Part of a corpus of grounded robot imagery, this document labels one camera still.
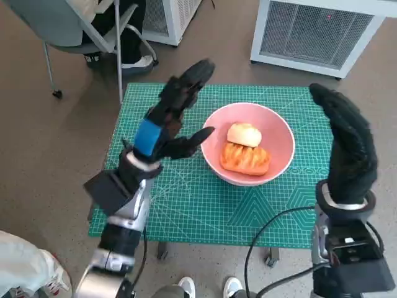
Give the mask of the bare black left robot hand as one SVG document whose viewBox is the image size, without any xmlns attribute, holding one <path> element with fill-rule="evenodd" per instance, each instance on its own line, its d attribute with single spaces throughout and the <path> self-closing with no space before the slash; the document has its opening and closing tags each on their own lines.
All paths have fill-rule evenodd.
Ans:
<svg viewBox="0 0 397 298">
<path fill-rule="evenodd" d="M 197 102 L 199 91 L 212 77 L 215 64 L 200 60 L 179 77 L 171 76 L 159 93 L 159 102 L 146 113 L 132 146 L 133 154 L 140 161 L 154 163 L 163 158 L 187 158 L 192 156 L 215 130 L 204 127 L 191 137 L 178 137 L 182 128 L 184 111 Z"/>
</svg>

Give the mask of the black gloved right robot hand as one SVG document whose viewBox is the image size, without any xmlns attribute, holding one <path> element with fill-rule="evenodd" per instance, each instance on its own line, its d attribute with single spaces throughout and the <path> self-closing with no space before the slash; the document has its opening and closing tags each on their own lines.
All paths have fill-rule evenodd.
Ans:
<svg viewBox="0 0 397 298">
<path fill-rule="evenodd" d="M 309 90 L 328 117 L 333 135 L 327 178 L 331 199 L 336 204 L 361 204 L 378 176 L 370 124 L 342 93 L 317 83 Z"/>
</svg>

